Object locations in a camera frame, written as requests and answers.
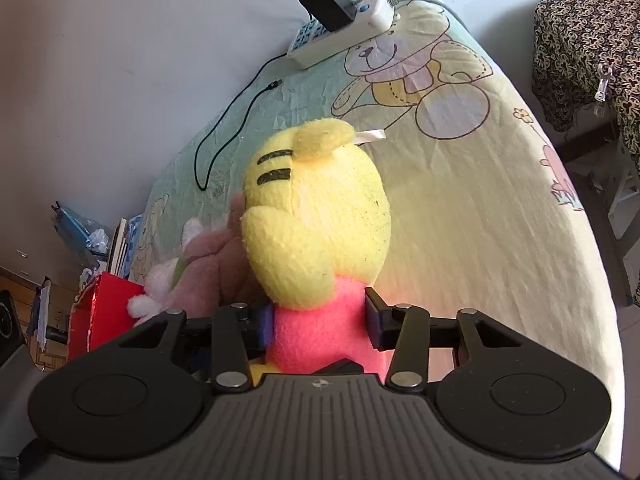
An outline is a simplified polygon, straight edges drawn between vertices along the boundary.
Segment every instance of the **white wall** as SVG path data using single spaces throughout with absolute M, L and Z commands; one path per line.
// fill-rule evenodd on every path
M 538 0 L 446 1 L 530 100 Z M 49 205 L 138 213 L 305 16 L 296 0 L 0 0 L 0 266 L 74 283 Z

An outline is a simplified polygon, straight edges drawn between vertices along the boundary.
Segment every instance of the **black stitched stripe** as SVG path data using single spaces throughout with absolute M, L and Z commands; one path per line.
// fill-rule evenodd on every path
M 265 160 L 269 160 L 270 158 L 275 158 L 277 156 L 291 156 L 293 155 L 293 150 L 276 150 L 275 152 L 267 153 L 266 155 L 261 156 L 258 159 L 256 164 L 262 164 Z
M 271 182 L 272 180 L 289 180 L 291 178 L 291 168 L 280 168 L 279 170 L 267 171 L 258 177 L 258 186 Z

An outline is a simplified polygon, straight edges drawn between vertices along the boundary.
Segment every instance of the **red box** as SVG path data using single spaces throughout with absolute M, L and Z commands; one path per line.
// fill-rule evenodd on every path
M 67 360 L 98 348 L 132 328 L 136 320 L 129 315 L 127 303 L 144 293 L 141 285 L 108 272 L 91 281 L 71 310 Z

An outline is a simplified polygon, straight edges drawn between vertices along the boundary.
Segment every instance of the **plush toy arm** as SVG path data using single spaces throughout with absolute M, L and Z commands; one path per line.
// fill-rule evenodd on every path
M 254 206 L 242 216 L 249 263 L 272 301 L 310 310 L 334 294 L 334 269 L 324 242 L 290 213 Z
M 137 326 L 147 319 L 160 314 L 162 305 L 152 297 L 142 294 L 140 296 L 134 296 L 129 300 L 129 303 L 127 303 L 127 311 L 132 318 L 137 320 Z

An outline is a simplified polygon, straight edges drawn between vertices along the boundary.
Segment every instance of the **teddy bear print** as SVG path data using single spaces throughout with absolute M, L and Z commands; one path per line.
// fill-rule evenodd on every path
M 138 250 L 136 251 L 136 258 L 131 265 L 131 281 L 136 283 L 143 283 L 146 275 L 154 263 L 154 250 L 153 242 L 158 225 L 164 213 L 164 208 L 169 200 L 169 195 L 165 193 L 162 197 L 155 200 L 149 212 L 146 215 L 145 221 L 142 224 L 142 231 L 140 232 L 140 238 L 138 240 Z
M 439 7 L 411 3 L 401 12 L 389 31 L 349 49 L 344 68 L 356 79 L 334 99 L 332 114 L 349 120 L 383 106 L 377 128 L 413 113 L 420 131 L 434 139 L 470 134 L 489 115 L 490 99 L 476 82 L 493 75 L 491 66 L 446 34 L 450 23 Z M 369 89 L 375 104 L 362 102 Z M 389 107 L 397 113 L 389 115 Z

